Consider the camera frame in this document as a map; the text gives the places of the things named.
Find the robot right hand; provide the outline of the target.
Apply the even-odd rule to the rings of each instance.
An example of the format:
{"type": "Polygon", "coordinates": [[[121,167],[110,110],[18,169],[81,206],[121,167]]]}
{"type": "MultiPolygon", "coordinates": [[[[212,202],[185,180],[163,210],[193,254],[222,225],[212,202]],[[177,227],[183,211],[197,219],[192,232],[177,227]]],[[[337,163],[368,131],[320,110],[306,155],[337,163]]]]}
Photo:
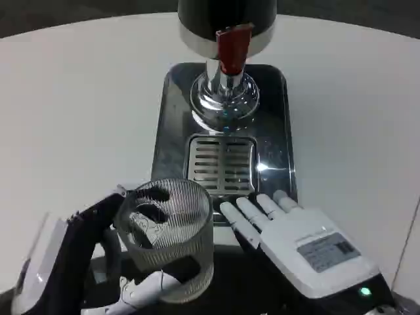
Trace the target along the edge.
{"type": "Polygon", "coordinates": [[[379,266],[323,211],[283,190],[219,205],[241,246],[270,268],[292,314],[397,314],[379,266]]]}

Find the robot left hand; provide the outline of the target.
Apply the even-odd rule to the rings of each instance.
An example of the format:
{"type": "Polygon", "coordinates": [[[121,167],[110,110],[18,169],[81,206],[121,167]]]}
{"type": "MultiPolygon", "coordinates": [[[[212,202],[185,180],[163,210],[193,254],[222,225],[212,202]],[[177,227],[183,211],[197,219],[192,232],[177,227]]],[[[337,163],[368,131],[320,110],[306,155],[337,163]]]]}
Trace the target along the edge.
{"type": "Polygon", "coordinates": [[[14,288],[11,314],[132,314],[178,289],[201,271],[192,256],[178,258],[140,283],[118,276],[117,301],[83,308],[85,279],[95,247],[114,253],[118,271],[121,253],[117,238],[107,241],[117,210],[129,194],[118,186],[109,196],[66,220],[46,216],[14,288]]]}

